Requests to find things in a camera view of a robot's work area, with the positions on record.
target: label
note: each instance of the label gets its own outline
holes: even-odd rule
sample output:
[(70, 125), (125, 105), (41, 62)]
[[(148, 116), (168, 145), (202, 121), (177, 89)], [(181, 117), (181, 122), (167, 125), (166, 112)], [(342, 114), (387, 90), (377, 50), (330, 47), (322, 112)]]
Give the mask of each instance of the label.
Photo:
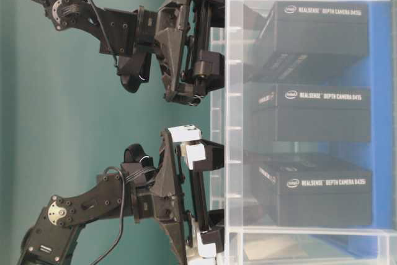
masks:
[[(299, 181), (297, 179), (291, 179), (287, 182), (287, 187), (295, 188), (299, 184), (292, 187), (294, 182)], [(311, 179), (311, 180), (301, 180), (300, 185), (302, 187), (313, 187), (313, 186), (366, 186), (367, 180), (365, 178), (357, 179)]]
[(287, 187), (290, 189), (294, 189), (294, 188), (298, 187), (299, 184), (300, 184), (299, 179), (291, 179), (291, 180), (288, 180)]
[(286, 172), (298, 172), (298, 169), (296, 168), (296, 167), (291, 167), (291, 166), (288, 166), (288, 167), (280, 167), (280, 169), (282, 170), (282, 171), (286, 171)]
[(259, 167), (259, 172), (263, 176), (265, 176), (268, 180), (270, 180), (272, 184), (276, 183), (276, 181), (277, 181), (276, 178), (274, 176), (270, 175), (267, 171), (263, 170), (261, 167)]
[(294, 13), (296, 13), (297, 9), (298, 8), (296, 6), (291, 5), (291, 6), (285, 7), (284, 12), (286, 14), (294, 14)]
[(275, 96), (275, 94), (274, 94), (274, 92), (272, 92), (272, 93), (268, 94), (267, 96), (264, 96), (264, 97), (261, 97), (260, 99), (258, 99), (258, 103), (264, 104), (265, 102), (273, 101), (274, 96)]
[(322, 92), (297, 92), (295, 90), (287, 91), (285, 93), (286, 99), (324, 99), (337, 101), (362, 101), (361, 94), (346, 94), (346, 93), (322, 93)]
[(286, 99), (296, 99), (297, 96), (298, 96), (298, 91), (296, 90), (290, 90), (285, 93)]
[(296, 59), (296, 60), (284, 71), (284, 73), (282, 73), (282, 74), (279, 76), (279, 79), (280, 79), (280, 80), (285, 79), (290, 73), (293, 72), (293, 70), (294, 70), (295, 68), (297, 68), (298, 66), (300, 66), (307, 58), (308, 58), (308, 55), (300, 55), (300, 56), (298, 57), (298, 59)]
[(334, 7), (296, 7), (294, 5), (289, 5), (284, 8), (284, 12), (290, 15), (299, 12), (300, 14), (329, 16), (362, 16), (362, 10), (360, 9), (337, 9)]
[(275, 70), (276, 68), (279, 68), (279, 66), (284, 62), (285, 59), (287, 59), (288, 54), (281, 54), (279, 57), (277, 57), (275, 63), (270, 67), (271, 70)]

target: box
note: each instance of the box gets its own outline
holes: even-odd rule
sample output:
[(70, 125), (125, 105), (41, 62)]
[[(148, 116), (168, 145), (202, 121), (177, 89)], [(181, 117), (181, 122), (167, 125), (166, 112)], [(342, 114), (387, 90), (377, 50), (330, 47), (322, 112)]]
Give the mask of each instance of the box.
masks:
[(262, 84), (254, 99), (254, 125), (272, 141), (369, 142), (370, 90)]
[(367, 4), (279, 1), (256, 43), (252, 79), (325, 82), (367, 55)]
[(342, 228), (372, 223), (371, 171), (306, 153), (260, 156), (252, 174), (257, 182), (252, 192), (277, 225)]

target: blue panel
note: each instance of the blue panel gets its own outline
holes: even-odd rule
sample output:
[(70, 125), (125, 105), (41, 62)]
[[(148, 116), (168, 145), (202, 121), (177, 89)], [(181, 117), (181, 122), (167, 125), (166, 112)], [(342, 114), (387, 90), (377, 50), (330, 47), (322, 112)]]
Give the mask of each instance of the blue panel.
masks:
[[(373, 224), (370, 228), (392, 228), (393, 216), (393, 69), (390, 2), (370, 2), (369, 56), (350, 67), (330, 85), (365, 86), (371, 89), (370, 143), (332, 143), (329, 152), (373, 173)], [(355, 255), (376, 256), (375, 237), (349, 237), (348, 250)]]

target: intel logo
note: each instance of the intel logo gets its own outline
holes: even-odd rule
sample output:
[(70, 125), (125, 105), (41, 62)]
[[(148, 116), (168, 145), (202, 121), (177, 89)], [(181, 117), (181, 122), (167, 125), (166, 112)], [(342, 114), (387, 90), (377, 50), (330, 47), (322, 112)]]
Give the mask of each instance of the intel logo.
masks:
[(285, 7), (284, 12), (286, 14), (294, 14), (297, 11), (297, 9), (298, 8), (296, 6), (287, 6)]
[(299, 184), (300, 184), (299, 179), (291, 179), (287, 182), (287, 187), (289, 187), (290, 189), (294, 189), (298, 187)]
[(296, 99), (298, 96), (298, 91), (296, 90), (289, 90), (285, 93), (286, 99)]

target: black plastic part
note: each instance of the black plastic part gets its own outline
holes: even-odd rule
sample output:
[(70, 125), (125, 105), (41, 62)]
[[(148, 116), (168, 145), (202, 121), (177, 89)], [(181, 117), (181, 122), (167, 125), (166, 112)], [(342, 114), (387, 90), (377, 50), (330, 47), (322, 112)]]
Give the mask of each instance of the black plastic part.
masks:
[[(128, 92), (137, 92), (149, 81), (152, 53), (160, 64), (168, 102), (196, 106), (210, 91), (224, 87), (224, 58), (211, 55), (208, 46), (210, 28), (225, 26), (225, 0), (165, 0), (158, 12), (144, 7), (134, 12), (96, 8), (103, 31), (87, 0), (39, 1), (56, 30), (86, 31), (100, 40), (101, 53), (127, 58), (121, 59), (117, 74)], [(195, 30), (190, 37), (192, 4)], [(188, 67), (182, 71), (186, 46)]]
[(208, 212), (205, 200), (205, 185), (203, 172), (189, 171), (190, 188), (192, 190), (195, 219), (198, 222), (200, 231), (208, 231)]
[(47, 213), (48, 207), (43, 208), (36, 224), (29, 230), (17, 265), (71, 264), (77, 238), (84, 225), (70, 228), (55, 226), (48, 220)]
[(225, 147), (222, 144), (208, 140), (201, 140), (200, 142), (204, 145), (205, 160), (194, 161), (194, 171), (214, 171), (223, 168), (225, 165)]
[(203, 244), (215, 243), (216, 252), (221, 253), (225, 250), (225, 210), (211, 210), (208, 218), (211, 230), (202, 233)]

